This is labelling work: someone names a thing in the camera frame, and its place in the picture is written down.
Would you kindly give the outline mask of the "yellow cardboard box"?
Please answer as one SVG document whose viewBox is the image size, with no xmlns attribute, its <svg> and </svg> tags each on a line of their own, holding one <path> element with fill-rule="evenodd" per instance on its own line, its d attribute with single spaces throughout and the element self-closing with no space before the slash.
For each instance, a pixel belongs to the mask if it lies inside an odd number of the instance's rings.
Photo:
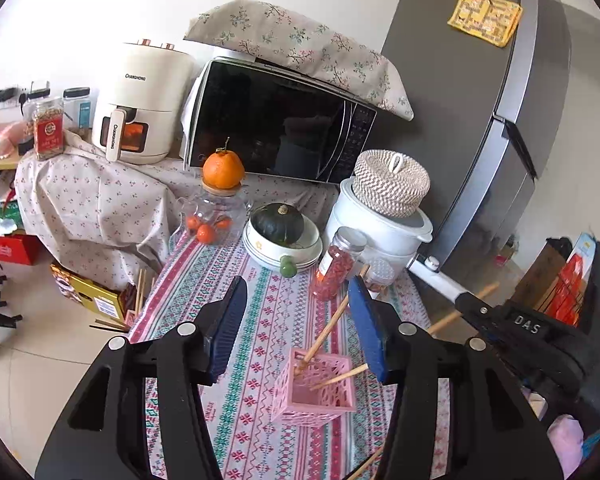
<svg viewBox="0 0 600 480">
<path fill-rule="evenodd" d="M 50 273 L 62 296 L 106 318 L 124 321 L 126 305 L 122 292 L 114 292 L 92 280 L 81 278 L 56 263 L 50 264 Z"/>
</svg>

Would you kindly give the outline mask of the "pink perforated utensil holder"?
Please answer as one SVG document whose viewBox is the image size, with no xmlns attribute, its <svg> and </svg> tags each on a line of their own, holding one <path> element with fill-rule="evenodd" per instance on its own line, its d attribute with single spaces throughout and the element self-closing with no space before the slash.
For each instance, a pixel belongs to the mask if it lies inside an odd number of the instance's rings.
<svg viewBox="0 0 600 480">
<path fill-rule="evenodd" d="M 318 385 L 348 372 L 351 359 L 340 354 L 317 353 L 299 374 L 296 368 L 306 350 L 291 348 L 274 384 L 272 422 L 321 428 L 342 415 L 356 411 L 353 379 L 347 378 L 321 388 Z"/>
</svg>

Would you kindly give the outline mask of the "small labelled spice jar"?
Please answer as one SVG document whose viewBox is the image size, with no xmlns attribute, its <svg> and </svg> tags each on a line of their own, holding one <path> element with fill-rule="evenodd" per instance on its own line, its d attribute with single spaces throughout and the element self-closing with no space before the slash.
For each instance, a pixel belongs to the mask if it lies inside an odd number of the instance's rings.
<svg viewBox="0 0 600 480">
<path fill-rule="evenodd" d="M 380 293 L 396 278 L 396 272 L 387 260 L 373 258 L 368 262 L 368 270 L 364 282 L 372 298 L 377 298 Z"/>
</svg>

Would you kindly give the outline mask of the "red box on floor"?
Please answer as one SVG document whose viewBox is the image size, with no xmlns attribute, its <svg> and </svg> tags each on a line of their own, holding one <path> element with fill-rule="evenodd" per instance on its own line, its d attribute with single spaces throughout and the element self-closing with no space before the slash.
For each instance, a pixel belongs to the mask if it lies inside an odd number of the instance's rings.
<svg viewBox="0 0 600 480">
<path fill-rule="evenodd" d="M 42 244 L 36 236 L 28 234 L 10 234 L 0 236 L 0 262 L 33 266 Z"/>
</svg>

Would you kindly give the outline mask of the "jar of red goji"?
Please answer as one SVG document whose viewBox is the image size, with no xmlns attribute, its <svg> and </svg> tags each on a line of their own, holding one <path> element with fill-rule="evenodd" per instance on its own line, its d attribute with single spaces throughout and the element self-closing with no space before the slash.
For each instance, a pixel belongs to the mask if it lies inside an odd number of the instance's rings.
<svg viewBox="0 0 600 480">
<path fill-rule="evenodd" d="M 334 299 L 367 244 L 357 229 L 340 226 L 317 267 L 311 294 L 318 301 Z"/>
</svg>

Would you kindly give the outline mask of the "woven basket lid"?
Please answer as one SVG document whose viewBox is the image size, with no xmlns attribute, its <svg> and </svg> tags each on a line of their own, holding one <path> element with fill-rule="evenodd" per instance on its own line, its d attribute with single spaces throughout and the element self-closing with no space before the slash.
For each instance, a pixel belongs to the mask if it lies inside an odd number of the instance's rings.
<svg viewBox="0 0 600 480">
<path fill-rule="evenodd" d="M 358 155 L 352 192 L 365 206 L 389 218 L 414 214 L 430 190 L 427 170 L 414 158 L 389 150 Z"/>
</svg>

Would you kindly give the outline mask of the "grey refrigerator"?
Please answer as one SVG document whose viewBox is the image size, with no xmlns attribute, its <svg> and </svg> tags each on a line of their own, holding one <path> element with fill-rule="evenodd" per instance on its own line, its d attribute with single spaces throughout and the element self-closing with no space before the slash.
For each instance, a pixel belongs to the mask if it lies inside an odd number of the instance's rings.
<svg viewBox="0 0 600 480">
<path fill-rule="evenodd" d="M 522 6 L 498 48 L 449 25 L 457 0 L 400 0 L 382 52 L 414 112 L 380 112 L 370 148 L 412 156 L 428 171 L 422 210 L 434 226 L 425 254 L 464 278 L 515 233 L 562 117 L 571 40 L 560 0 Z"/>
</svg>

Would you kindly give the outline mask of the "stacked white bowls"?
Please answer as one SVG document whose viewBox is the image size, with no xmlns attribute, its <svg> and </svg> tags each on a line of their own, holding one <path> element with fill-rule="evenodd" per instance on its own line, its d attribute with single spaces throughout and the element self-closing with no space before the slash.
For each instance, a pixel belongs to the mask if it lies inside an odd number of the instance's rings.
<svg viewBox="0 0 600 480">
<path fill-rule="evenodd" d="M 286 266 L 291 275 L 309 270 L 318 263 L 323 252 L 323 241 L 315 223 L 302 216 L 303 232 L 289 247 L 275 244 L 262 236 L 248 220 L 242 230 L 242 244 L 251 258 L 272 271 Z"/>
</svg>

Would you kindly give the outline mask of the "dark green squash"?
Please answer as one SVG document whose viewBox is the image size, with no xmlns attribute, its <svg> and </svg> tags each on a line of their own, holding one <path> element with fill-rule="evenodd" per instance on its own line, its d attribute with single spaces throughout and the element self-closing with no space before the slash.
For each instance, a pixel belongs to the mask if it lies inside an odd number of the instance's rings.
<svg viewBox="0 0 600 480">
<path fill-rule="evenodd" d="M 294 206 L 270 203 L 251 215 L 251 224 L 259 234 L 279 245 L 294 244 L 302 235 L 304 220 Z"/>
</svg>

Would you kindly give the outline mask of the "orange mandarin fruit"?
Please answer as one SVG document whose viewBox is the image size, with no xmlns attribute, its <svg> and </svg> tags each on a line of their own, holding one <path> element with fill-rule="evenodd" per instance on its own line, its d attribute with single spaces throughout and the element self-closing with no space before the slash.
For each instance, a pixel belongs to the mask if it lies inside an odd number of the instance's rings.
<svg viewBox="0 0 600 480">
<path fill-rule="evenodd" d="M 245 168 L 239 156 L 228 148 L 226 139 L 223 146 L 217 148 L 202 166 L 202 180 L 210 188 L 230 190 L 242 182 Z"/>
</svg>

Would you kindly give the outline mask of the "red-label snack jar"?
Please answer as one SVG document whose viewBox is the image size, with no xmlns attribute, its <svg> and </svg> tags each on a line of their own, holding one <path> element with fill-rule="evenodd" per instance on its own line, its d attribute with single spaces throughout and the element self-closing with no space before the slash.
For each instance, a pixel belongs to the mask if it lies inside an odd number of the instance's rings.
<svg viewBox="0 0 600 480">
<path fill-rule="evenodd" d="M 50 159 L 64 151 L 64 101 L 47 98 L 35 104 L 31 114 L 34 150 L 38 160 Z"/>
</svg>

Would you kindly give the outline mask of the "clear blue-label jar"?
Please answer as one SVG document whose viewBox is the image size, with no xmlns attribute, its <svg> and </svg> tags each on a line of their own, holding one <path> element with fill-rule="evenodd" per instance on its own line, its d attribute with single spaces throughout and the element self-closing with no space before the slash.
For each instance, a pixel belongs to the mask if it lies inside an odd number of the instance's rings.
<svg viewBox="0 0 600 480">
<path fill-rule="evenodd" d="M 84 136 L 90 131 L 92 125 L 91 89 L 88 87 L 66 89 L 62 99 L 68 119 L 67 128 Z"/>
</svg>

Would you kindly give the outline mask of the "yellow fridge note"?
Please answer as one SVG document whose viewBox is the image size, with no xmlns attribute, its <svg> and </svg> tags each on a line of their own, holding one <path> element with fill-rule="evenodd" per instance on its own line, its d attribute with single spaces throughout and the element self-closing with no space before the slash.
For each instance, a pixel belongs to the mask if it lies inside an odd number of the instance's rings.
<svg viewBox="0 0 600 480">
<path fill-rule="evenodd" d="M 523 13 L 520 4 L 508 0 L 457 0 L 448 25 L 504 48 L 514 36 Z"/>
</svg>

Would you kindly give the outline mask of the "white air fryer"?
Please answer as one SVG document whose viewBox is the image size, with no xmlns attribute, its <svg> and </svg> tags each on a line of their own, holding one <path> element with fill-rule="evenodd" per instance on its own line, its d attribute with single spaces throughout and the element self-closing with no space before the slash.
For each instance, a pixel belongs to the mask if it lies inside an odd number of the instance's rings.
<svg viewBox="0 0 600 480">
<path fill-rule="evenodd" d="M 194 81 L 195 61 L 172 44 L 125 42 L 106 64 L 92 143 L 110 162 L 148 165 L 169 154 Z"/>
</svg>

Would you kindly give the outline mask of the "floral cloth on microwave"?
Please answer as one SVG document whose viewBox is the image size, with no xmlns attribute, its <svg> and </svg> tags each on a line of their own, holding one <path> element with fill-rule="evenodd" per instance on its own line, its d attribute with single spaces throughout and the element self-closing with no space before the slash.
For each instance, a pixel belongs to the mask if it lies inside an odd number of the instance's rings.
<svg viewBox="0 0 600 480">
<path fill-rule="evenodd" d="M 185 38 L 260 58 L 331 84 L 408 122 L 414 118 L 399 72 L 388 58 L 282 6 L 233 0 L 193 18 Z"/>
</svg>

